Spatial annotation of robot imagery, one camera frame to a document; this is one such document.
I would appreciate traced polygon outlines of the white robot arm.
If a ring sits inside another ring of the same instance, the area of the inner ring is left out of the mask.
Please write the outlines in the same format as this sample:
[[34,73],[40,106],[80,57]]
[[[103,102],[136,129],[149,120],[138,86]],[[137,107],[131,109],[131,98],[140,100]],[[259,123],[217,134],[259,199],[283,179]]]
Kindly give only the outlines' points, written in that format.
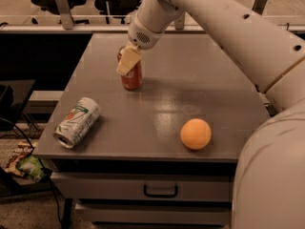
[[231,229],[305,229],[305,42],[235,0],[142,0],[117,66],[127,74],[186,12],[276,114],[245,142]]

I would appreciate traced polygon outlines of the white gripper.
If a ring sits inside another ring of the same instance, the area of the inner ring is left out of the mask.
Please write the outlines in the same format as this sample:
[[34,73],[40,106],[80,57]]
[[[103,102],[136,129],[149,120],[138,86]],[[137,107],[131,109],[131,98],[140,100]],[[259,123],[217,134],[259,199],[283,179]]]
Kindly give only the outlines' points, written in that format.
[[160,19],[144,19],[137,12],[128,29],[129,42],[133,46],[125,46],[119,53],[120,59],[116,71],[127,75],[141,59],[141,50],[149,50],[155,46],[166,29]]

